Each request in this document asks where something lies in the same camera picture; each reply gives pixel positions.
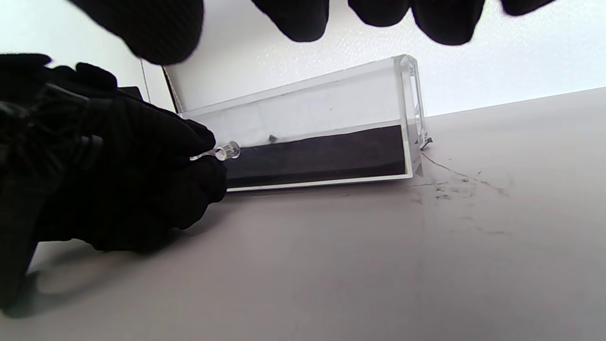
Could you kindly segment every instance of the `clear acrylic box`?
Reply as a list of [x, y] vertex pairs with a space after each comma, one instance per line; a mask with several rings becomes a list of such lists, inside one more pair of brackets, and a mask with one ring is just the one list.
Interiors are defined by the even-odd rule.
[[411, 178], [431, 142], [418, 75], [402, 55], [182, 114], [241, 147], [230, 192]]

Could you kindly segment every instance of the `black glove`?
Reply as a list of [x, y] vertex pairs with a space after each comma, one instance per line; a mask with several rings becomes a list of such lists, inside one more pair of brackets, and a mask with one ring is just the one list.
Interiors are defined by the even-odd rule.
[[226, 192], [206, 127], [122, 93], [80, 63], [0, 55], [0, 308], [39, 241], [150, 251]]
[[[198, 46], [202, 0], [69, 0], [93, 20], [120, 36], [131, 51], [154, 64], [176, 64]], [[328, 23], [328, 0], [252, 0], [278, 29], [294, 41], [319, 39]], [[524, 15], [554, 0], [501, 0], [509, 15]], [[419, 28], [445, 45], [468, 42], [484, 0], [349, 0], [368, 25], [385, 27], [402, 20], [409, 8]]]

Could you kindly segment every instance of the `black object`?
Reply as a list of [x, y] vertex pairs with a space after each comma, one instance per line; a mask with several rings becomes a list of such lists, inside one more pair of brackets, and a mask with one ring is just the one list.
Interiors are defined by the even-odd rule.
[[244, 147], [225, 161], [228, 187], [399, 175], [405, 172], [400, 125], [286, 143]]
[[143, 96], [141, 95], [141, 90], [138, 86], [122, 86], [119, 87], [118, 90], [126, 93], [127, 95], [137, 98], [139, 100], [143, 100]]
[[44, 55], [0, 55], [0, 308], [39, 241], [147, 252], [226, 192], [206, 127], [118, 91], [115, 77]]
[[[202, 34], [202, 0], [69, 0], [99, 25], [120, 36], [149, 62], [183, 62]], [[328, 23], [328, 0], [252, 0], [291, 40], [319, 39]], [[509, 15], [524, 15], [554, 0], [501, 0]], [[349, 0], [362, 21], [377, 27], [399, 23], [409, 8], [419, 28], [445, 45], [468, 42], [484, 0]]]

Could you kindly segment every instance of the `clear plastic tube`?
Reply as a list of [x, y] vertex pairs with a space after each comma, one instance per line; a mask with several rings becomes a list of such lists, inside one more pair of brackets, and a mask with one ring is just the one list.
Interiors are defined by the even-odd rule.
[[190, 157], [190, 161], [196, 161], [206, 155], [212, 155], [219, 161], [225, 161], [231, 158], [238, 158], [240, 156], [240, 151], [240, 145], [234, 141], [230, 141], [229, 143], [217, 146], [213, 150], [196, 155], [195, 157]]

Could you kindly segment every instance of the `white surface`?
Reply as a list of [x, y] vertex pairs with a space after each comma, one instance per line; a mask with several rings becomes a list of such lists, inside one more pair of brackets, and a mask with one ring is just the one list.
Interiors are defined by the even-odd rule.
[[605, 96], [429, 118], [424, 178], [229, 195], [153, 256], [43, 244], [0, 340], [603, 340]]
[[184, 110], [409, 54], [419, 61], [428, 116], [606, 86], [606, 1], [557, 0], [520, 18], [487, 0], [471, 43], [440, 46], [409, 12], [398, 25], [363, 25], [331, 0], [326, 34], [289, 41], [249, 0], [206, 0], [198, 51], [169, 68]]
[[0, 0], [0, 32], [0, 53], [44, 53], [53, 66], [87, 62], [113, 73], [119, 86], [138, 86], [144, 100], [168, 107], [162, 69], [146, 63], [148, 91], [140, 60], [67, 0]]

